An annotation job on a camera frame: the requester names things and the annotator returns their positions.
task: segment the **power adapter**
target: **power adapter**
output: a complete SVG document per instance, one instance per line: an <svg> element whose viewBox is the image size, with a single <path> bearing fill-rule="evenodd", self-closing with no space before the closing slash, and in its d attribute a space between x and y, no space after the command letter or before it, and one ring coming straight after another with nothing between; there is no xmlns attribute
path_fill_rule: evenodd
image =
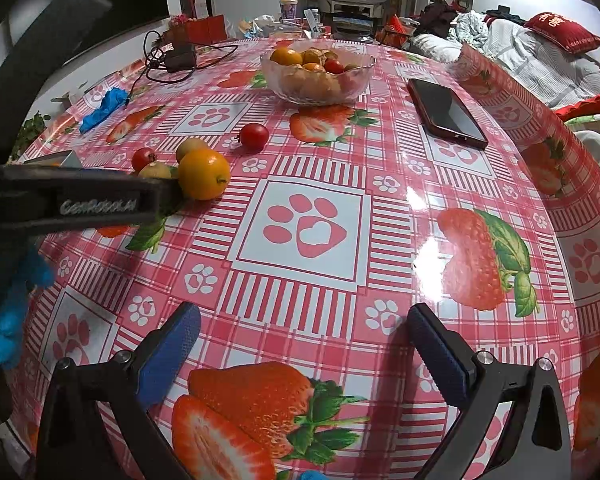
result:
<svg viewBox="0 0 600 480"><path fill-rule="evenodd" d="M196 64L196 46L194 44L178 44L172 50L164 53L164 65L168 73L191 70L196 67Z"/></svg>

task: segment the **green plant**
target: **green plant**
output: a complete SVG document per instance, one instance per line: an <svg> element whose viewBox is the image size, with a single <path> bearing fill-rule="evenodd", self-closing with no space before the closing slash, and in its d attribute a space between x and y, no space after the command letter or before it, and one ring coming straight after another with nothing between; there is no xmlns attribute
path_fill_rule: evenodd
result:
<svg viewBox="0 0 600 480"><path fill-rule="evenodd" d="M45 131L45 121L50 120L51 116L42 116L40 115L40 111L37 111L32 118L24 121L18 132L18 137L16 137L16 141L13 143L10 159L15 160L22 155L31 143L38 138L39 134Z"/></svg>

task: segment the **bowl of fruit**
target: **bowl of fruit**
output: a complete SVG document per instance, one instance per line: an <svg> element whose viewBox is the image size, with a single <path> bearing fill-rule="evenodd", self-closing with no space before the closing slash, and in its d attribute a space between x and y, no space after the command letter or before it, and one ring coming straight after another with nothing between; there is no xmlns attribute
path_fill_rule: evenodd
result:
<svg viewBox="0 0 600 480"><path fill-rule="evenodd" d="M261 54L267 86L297 105L334 105L357 100L371 79L376 58L298 41Z"/></svg>

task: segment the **phone case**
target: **phone case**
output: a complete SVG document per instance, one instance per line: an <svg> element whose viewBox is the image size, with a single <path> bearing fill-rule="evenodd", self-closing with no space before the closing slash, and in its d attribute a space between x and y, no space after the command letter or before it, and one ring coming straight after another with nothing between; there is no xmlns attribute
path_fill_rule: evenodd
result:
<svg viewBox="0 0 600 480"><path fill-rule="evenodd" d="M467 107L464 105L462 100L458 97L458 94L456 94L451 88L449 88L449 91L453 92L453 94L458 98L458 102L461 105L462 109L465 111L465 113L467 113L469 115L469 117L474 119L474 123L475 123L476 127L480 130L481 134L484 135L485 140L475 139L475 138L469 137L469 136L464 136L463 134L460 134L459 132L455 132L453 130L443 128L442 126L438 126L431 120L431 118L427 114L426 108L424 107L424 105L422 104L422 101L420 100L420 95L418 94L418 91L416 90L416 88L411 84L411 80L409 80L409 82L407 83L407 89L409 90L411 99L413 99L413 104L416 107L416 110L418 111L418 115L422 119L424 126L427 128L427 130L429 131L429 133L431 135L435 135L437 137L442 137L443 139L451 139L456 142L461 142L461 143L467 144L469 146L473 146L474 148L478 148L479 150L483 150L489 145L489 141L486 140L486 136L484 135L483 130L478 125L478 123L475 121L474 117L471 115L471 112L467 109Z"/></svg>

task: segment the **cup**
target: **cup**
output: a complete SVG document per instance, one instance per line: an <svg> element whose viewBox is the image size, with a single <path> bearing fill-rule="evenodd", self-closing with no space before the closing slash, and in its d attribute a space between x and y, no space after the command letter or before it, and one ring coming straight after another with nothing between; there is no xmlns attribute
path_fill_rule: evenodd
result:
<svg viewBox="0 0 600 480"><path fill-rule="evenodd" d="M296 17L298 0L280 0L280 19L292 20Z"/></svg>

